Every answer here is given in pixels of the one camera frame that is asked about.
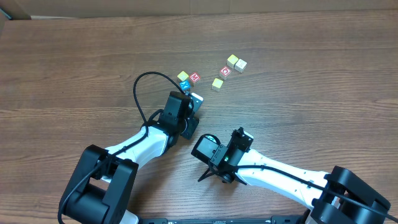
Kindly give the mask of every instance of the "wooden table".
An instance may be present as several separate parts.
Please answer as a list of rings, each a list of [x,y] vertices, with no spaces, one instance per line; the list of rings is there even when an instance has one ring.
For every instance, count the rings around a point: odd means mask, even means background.
[[[301,214],[270,190],[198,183],[190,155],[201,134],[227,143],[244,127],[278,161],[352,170],[398,215],[398,11],[125,17],[6,22],[0,38],[0,223],[56,223],[58,202],[86,146],[115,145],[142,124],[135,78],[198,72],[205,102],[192,141],[182,138],[138,173],[130,211],[141,217]],[[226,59],[248,62],[220,92]],[[173,86],[139,82],[145,114]]]

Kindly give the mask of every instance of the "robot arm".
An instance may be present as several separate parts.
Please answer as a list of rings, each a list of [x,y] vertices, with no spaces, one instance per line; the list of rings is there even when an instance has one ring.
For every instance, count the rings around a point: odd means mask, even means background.
[[[116,146],[106,149],[94,145],[87,147],[62,195],[61,213],[81,223],[136,224],[137,216],[126,211],[126,208],[138,169],[167,152],[176,144],[179,136],[186,139],[192,137],[199,123],[194,115],[202,102],[203,98],[194,93],[184,95],[172,91],[159,119],[146,124],[148,135],[141,142],[116,157],[112,156],[124,146],[141,139],[146,133],[145,126],[135,136]],[[99,168],[98,164],[105,161],[110,162]],[[108,182],[108,189],[90,184],[89,178],[73,190],[95,168],[99,168],[98,172],[90,177]]]
[[[311,181],[321,187],[325,187],[327,180],[324,176],[327,174],[323,171],[310,171],[299,169],[275,160],[272,160],[266,156],[263,156],[254,149],[250,149],[249,152],[243,154],[238,166],[244,165],[265,165],[274,167],[279,170],[283,170],[301,179]],[[273,190],[283,196],[286,196],[308,209],[313,209],[312,200],[319,199],[322,191],[309,187],[297,180],[286,177],[282,174],[274,172],[272,170],[260,170],[260,169],[239,169],[235,173],[236,177],[249,185],[255,185],[258,187],[265,187]]]
[[[211,134],[203,135],[191,153],[209,166],[198,181],[217,175],[224,183],[237,180],[271,189],[307,207],[311,214],[304,218],[305,223],[384,222],[390,203],[351,171],[336,166],[328,174],[292,167],[251,149],[252,141],[253,136],[243,128],[233,131],[227,146]],[[335,203],[336,196],[341,198],[339,203]]]

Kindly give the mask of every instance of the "black cable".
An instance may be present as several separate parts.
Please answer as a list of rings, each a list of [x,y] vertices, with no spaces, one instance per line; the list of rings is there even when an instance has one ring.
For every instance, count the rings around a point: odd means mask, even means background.
[[[116,151],[114,154],[109,155],[106,159],[104,159],[104,160],[101,161],[99,164],[97,164],[97,165],[94,167],[94,169],[93,169],[92,171],[90,171],[87,175],[85,175],[84,178],[82,178],[82,180],[81,180],[79,183],[76,184],[76,186],[71,190],[71,192],[68,194],[68,196],[67,196],[67,197],[65,198],[65,200],[62,202],[61,207],[58,209],[58,216],[57,216],[57,217],[58,217],[58,222],[59,222],[59,224],[64,224],[64,222],[62,221],[62,213],[63,213],[63,211],[65,210],[65,207],[66,207],[66,205],[67,205],[67,202],[69,201],[69,198],[70,198],[70,197],[72,196],[72,194],[77,190],[77,188],[80,187],[80,185],[81,185],[82,183],[84,183],[87,179],[89,179],[93,174],[95,174],[95,173],[96,173],[100,168],[102,168],[104,165],[106,165],[106,164],[108,164],[109,162],[111,162],[111,160],[114,159],[117,155],[119,155],[119,154],[122,153],[122,152],[125,152],[125,151],[128,150],[129,148],[135,146],[136,144],[138,144],[138,143],[140,143],[142,140],[144,140],[146,137],[148,137],[148,133],[149,133],[149,128],[148,128],[148,125],[147,125],[147,124],[148,124],[148,121],[152,121],[159,113],[163,112],[163,110],[162,110],[162,109],[157,110],[155,113],[153,113],[153,114],[149,117],[149,120],[147,121],[146,118],[145,118],[145,116],[144,116],[144,113],[142,112],[142,109],[141,109],[141,107],[139,106],[139,103],[138,103],[138,99],[137,99],[137,95],[136,95],[136,87],[137,87],[138,80],[139,80],[140,78],[142,78],[142,77],[145,76],[145,75],[152,75],[152,74],[154,74],[154,75],[160,75],[160,76],[162,76],[162,77],[165,77],[168,81],[170,81],[171,83],[173,83],[173,84],[178,88],[178,90],[181,91],[181,93],[185,94],[184,91],[183,91],[171,78],[169,78],[167,75],[164,75],[164,74],[162,74],[162,73],[160,73],[160,72],[146,72],[146,73],[143,73],[143,74],[139,75],[139,76],[136,78],[136,81],[134,82],[134,86],[133,86],[133,88],[132,88],[132,94],[133,94],[133,97],[134,97],[134,101],[136,102],[137,108],[138,108],[138,110],[139,110],[139,112],[140,112],[140,114],[141,114],[141,117],[142,117],[142,119],[144,120],[145,134],[144,134],[140,139],[138,139],[137,141],[132,142],[132,143],[130,143],[129,145],[124,146],[124,147],[121,148],[120,150]]]
[[[398,218],[393,217],[392,215],[390,215],[390,214],[388,214],[388,213],[382,213],[382,212],[380,212],[380,211],[378,211],[378,210],[376,210],[376,209],[374,209],[374,208],[372,208],[372,207],[369,207],[369,206],[367,206],[367,205],[364,205],[363,203],[357,202],[357,201],[355,201],[355,200],[353,200],[353,199],[351,199],[351,198],[349,198],[349,197],[346,197],[346,196],[344,196],[344,195],[341,195],[341,194],[332,192],[332,191],[330,191],[330,190],[327,190],[327,189],[324,188],[324,187],[321,187],[321,186],[319,186],[319,185],[316,185],[316,184],[314,184],[314,183],[312,183],[312,182],[310,182],[310,181],[301,179],[300,177],[296,177],[296,176],[294,176],[294,175],[292,175],[292,174],[290,174],[290,173],[288,173],[288,172],[282,171],[282,170],[280,170],[280,169],[276,169],[276,168],[274,168],[274,167],[265,166],[265,165],[244,165],[244,166],[235,166],[235,167],[233,167],[233,168],[227,168],[227,169],[223,169],[223,170],[218,170],[218,171],[213,172],[213,173],[210,173],[210,174],[206,174],[207,172],[205,172],[205,174],[202,175],[202,177],[198,180],[198,182],[199,182],[199,181],[202,181],[203,179],[206,179],[207,177],[211,177],[212,175],[218,175],[218,174],[222,174],[222,173],[224,173],[224,172],[237,172],[239,169],[261,169],[261,170],[271,170],[271,171],[280,173],[280,174],[285,175],[285,176],[287,176],[287,177],[289,177],[289,178],[291,178],[291,179],[297,180],[298,182],[300,182],[300,183],[302,183],[302,184],[305,184],[305,185],[307,185],[307,186],[310,186],[310,187],[313,187],[313,188],[315,188],[315,189],[321,190],[321,191],[323,191],[323,192],[325,192],[325,193],[327,193],[327,194],[331,194],[331,195],[333,195],[333,196],[335,196],[335,197],[341,198],[341,199],[343,199],[343,200],[345,200],[345,201],[347,201],[347,202],[349,202],[349,203],[352,203],[352,204],[354,204],[354,205],[357,205],[357,206],[359,206],[359,207],[361,207],[361,208],[364,208],[364,209],[366,209],[366,210],[369,210],[369,211],[371,211],[371,212],[374,212],[374,213],[376,213],[376,214],[378,214],[378,215],[381,215],[381,216],[383,216],[383,217],[386,217],[386,218],[388,218],[388,219],[390,219],[390,220],[392,220],[392,221],[398,223]]]

